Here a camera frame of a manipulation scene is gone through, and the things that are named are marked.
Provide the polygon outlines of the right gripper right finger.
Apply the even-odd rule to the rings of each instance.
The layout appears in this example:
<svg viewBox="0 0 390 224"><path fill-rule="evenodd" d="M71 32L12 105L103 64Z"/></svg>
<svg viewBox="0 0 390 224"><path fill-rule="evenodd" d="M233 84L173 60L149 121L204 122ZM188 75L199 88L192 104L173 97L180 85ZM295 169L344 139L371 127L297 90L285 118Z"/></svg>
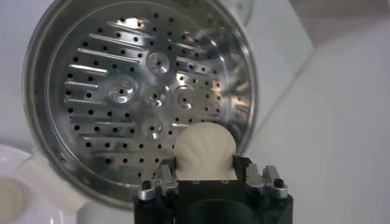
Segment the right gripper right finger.
<svg viewBox="0 0 390 224"><path fill-rule="evenodd" d="M268 193L276 200L288 198L288 186L275 166L265 166L260 173L258 166L249 158L235 155L233 168L237 180L242 181L251 192L258 195Z"/></svg>

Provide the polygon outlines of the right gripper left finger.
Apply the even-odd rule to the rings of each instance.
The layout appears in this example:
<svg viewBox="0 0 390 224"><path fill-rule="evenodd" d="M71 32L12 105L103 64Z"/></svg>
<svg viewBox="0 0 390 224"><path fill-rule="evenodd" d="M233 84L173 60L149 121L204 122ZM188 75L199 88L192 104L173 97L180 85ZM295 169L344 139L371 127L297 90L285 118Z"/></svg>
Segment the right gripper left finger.
<svg viewBox="0 0 390 224"><path fill-rule="evenodd" d="M137 197L140 201L150 201L157 193L167 197L170 192L178 194L179 181L176 175L176 158L163 159L156 171L145 170L141 173L141 185Z"/></svg>

